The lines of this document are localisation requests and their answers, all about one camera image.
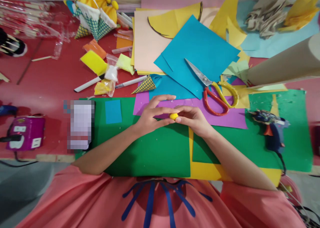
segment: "scissor blade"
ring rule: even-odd
[[[212,81],[210,81],[196,66],[194,66],[194,64],[192,64],[189,60],[187,60],[186,58],[184,58],[186,60],[186,62],[188,63],[188,65],[190,66],[190,68],[193,70],[193,72],[198,76],[198,78],[201,80],[201,82],[205,85],[205,86],[209,86],[212,84]]]

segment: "grey floor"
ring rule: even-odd
[[[0,228],[13,228],[26,217],[50,185],[55,173],[66,168],[67,163],[36,163],[21,168],[0,164]],[[305,174],[290,174],[298,185],[303,205],[320,214],[320,178]],[[222,182],[212,181],[221,191]]]

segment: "cardboard tube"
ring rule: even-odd
[[[320,33],[250,68],[255,87],[320,77]]]

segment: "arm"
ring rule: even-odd
[[[277,190],[269,178],[252,161],[209,125],[198,107],[177,106],[176,109],[180,110],[176,122],[188,125],[205,140],[235,183],[257,189]]]
[[[154,96],[150,100],[150,103],[145,107],[136,124],[90,150],[88,153],[73,162],[72,165],[79,167],[81,172],[84,174],[98,175],[102,173],[136,139],[156,130],[157,128],[174,123],[174,120],[170,118],[157,121],[153,117],[164,113],[178,113],[179,110],[176,109],[166,107],[156,108],[160,101],[173,100],[175,98],[176,97],[174,95]]]

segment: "person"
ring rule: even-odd
[[[157,107],[175,98],[153,97],[136,124],[57,173],[17,227],[305,227],[284,193],[215,131],[199,108]],[[164,113],[179,117],[154,119]],[[221,162],[232,179],[223,183],[221,194],[204,180],[111,177],[103,172],[136,139],[174,122],[202,137]]]

